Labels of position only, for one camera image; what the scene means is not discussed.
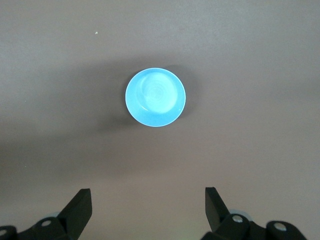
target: black bracket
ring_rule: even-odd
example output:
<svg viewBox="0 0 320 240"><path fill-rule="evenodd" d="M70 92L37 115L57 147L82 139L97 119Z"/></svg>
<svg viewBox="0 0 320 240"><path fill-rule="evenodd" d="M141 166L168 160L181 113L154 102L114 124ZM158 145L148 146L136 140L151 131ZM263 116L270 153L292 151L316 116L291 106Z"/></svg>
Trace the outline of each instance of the black bracket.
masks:
<svg viewBox="0 0 320 240"><path fill-rule="evenodd" d="M212 232L201 240L307 240L292 224L270 221L263 228L240 214L230 214L214 187L205 188L205 214Z"/></svg>
<svg viewBox="0 0 320 240"><path fill-rule="evenodd" d="M0 226L0 240L77 240L91 215L90 189L81 189L57 217L46 217L20 233L14 226Z"/></svg>

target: silver screw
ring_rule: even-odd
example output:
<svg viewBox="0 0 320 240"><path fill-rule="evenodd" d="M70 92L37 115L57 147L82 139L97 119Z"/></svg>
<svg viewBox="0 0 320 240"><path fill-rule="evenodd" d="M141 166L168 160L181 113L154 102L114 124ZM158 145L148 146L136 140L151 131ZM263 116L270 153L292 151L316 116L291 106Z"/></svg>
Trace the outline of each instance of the silver screw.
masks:
<svg viewBox="0 0 320 240"><path fill-rule="evenodd" d="M50 225L51 224L51 220L46 220L46 221L44 221L43 223L41 223L41 226L42 227L46 227L46 226L48 226L48 225Z"/></svg>
<svg viewBox="0 0 320 240"><path fill-rule="evenodd" d="M283 224L280 223L280 222L276 222L273 226L274 226L276 229L278 229L279 231L287 231L286 226L283 225Z"/></svg>
<svg viewBox="0 0 320 240"><path fill-rule="evenodd" d="M234 215L232 217L233 221L235 221L236 223L242 223L244 220L242 219L242 217L240 217L239 215Z"/></svg>
<svg viewBox="0 0 320 240"><path fill-rule="evenodd" d="M6 235L6 233L7 233L7 230L5 229L0 230L0 236Z"/></svg>

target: blue bowl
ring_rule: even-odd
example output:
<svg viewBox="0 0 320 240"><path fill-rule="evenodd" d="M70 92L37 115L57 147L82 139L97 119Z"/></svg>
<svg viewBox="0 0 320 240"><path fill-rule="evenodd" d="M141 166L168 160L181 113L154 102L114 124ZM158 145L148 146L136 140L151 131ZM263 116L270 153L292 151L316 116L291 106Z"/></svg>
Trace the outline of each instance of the blue bowl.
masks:
<svg viewBox="0 0 320 240"><path fill-rule="evenodd" d="M125 91L130 114L150 127L171 124L182 113L186 92L179 78L162 68L148 68L137 73Z"/></svg>

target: round blue object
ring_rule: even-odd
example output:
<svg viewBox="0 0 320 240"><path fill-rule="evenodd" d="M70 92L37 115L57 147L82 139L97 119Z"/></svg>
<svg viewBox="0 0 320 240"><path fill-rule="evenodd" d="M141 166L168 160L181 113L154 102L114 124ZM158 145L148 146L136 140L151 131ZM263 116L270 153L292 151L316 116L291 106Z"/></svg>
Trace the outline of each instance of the round blue object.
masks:
<svg viewBox="0 0 320 240"><path fill-rule="evenodd" d="M140 123L162 127L175 121L186 104L186 92L179 78L162 68L137 73L125 91L130 114Z"/></svg>

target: gray table surface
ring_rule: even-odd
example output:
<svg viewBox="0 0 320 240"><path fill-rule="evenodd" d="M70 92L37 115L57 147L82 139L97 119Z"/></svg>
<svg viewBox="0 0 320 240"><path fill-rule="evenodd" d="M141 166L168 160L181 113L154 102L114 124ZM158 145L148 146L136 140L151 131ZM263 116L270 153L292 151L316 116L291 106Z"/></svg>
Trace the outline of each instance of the gray table surface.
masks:
<svg viewBox="0 0 320 240"><path fill-rule="evenodd" d="M81 240L198 240L214 186L318 239L319 66L318 0L2 0L0 226L91 188ZM185 86L165 127L124 102L150 67Z"/></svg>

